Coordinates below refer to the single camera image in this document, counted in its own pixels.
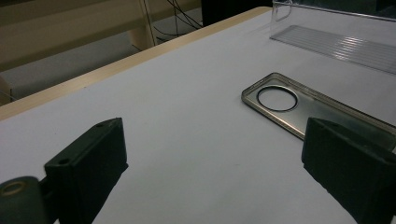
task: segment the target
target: white table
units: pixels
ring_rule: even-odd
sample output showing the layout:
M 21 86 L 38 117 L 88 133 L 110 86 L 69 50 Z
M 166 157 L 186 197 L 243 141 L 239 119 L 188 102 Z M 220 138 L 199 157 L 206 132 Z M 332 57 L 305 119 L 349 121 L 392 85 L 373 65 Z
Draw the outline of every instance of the white table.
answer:
M 279 72 L 396 125 L 396 77 L 270 40 L 264 11 L 0 107 L 0 182 L 44 177 L 93 124 L 121 117 L 130 167 L 94 223 L 355 223 L 303 168 L 303 142 L 241 92 Z

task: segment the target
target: clear plastic tray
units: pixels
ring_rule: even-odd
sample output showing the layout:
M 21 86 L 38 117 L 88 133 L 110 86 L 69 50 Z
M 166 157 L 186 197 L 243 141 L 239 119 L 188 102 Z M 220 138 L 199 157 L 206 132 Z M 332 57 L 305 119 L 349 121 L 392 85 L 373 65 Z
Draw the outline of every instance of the clear plastic tray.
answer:
M 272 39 L 396 75 L 396 20 L 381 17 L 386 7 L 376 10 L 373 1 L 360 0 L 367 8 L 345 3 L 343 11 L 341 3 L 324 8 L 306 2 L 274 1 Z

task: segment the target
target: table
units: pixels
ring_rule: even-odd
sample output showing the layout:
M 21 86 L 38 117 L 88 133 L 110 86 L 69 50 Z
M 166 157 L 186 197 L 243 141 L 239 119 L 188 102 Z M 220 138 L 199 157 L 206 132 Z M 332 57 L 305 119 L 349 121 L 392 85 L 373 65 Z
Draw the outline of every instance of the table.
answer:
M 268 10 L 0 107 L 0 182 L 44 177 L 93 124 L 121 117 L 130 167 L 94 223 L 355 223 L 303 168 L 303 142 L 241 92 L 279 72 L 395 125 L 396 77 L 270 40 Z

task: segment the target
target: gray floor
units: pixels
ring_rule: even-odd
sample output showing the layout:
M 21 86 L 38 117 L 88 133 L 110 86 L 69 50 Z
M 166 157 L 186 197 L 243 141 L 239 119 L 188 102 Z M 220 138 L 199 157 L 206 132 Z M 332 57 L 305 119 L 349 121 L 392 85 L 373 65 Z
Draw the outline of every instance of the gray floor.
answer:
M 195 21 L 202 21 L 200 8 L 186 13 Z M 178 16 L 180 19 L 177 19 L 177 28 L 175 17 L 153 23 L 153 26 L 163 33 L 154 30 L 159 44 L 199 28 L 199 25 L 191 19 L 190 24 L 185 16 L 182 14 L 178 14 Z M 131 43 L 128 34 L 121 33 L 7 70 L 0 73 L 0 77 L 11 87 L 13 99 L 18 100 L 109 63 L 114 63 L 139 51 L 140 49 Z

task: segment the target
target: black object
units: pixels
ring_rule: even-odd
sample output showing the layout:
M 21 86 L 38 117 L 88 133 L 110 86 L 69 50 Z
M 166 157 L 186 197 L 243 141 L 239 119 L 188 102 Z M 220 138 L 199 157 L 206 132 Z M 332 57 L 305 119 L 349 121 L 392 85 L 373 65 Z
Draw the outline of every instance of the black object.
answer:
M 336 123 L 310 118 L 304 168 L 360 224 L 388 224 L 396 211 L 396 155 Z
M 254 7 L 271 7 L 272 0 L 201 0 L 204 26 L 225 20 Z
M 0 185 L 0 223 L 92 223 L 128 167 L 122 119 L 91 127 L 45 164 L 47 177 Z

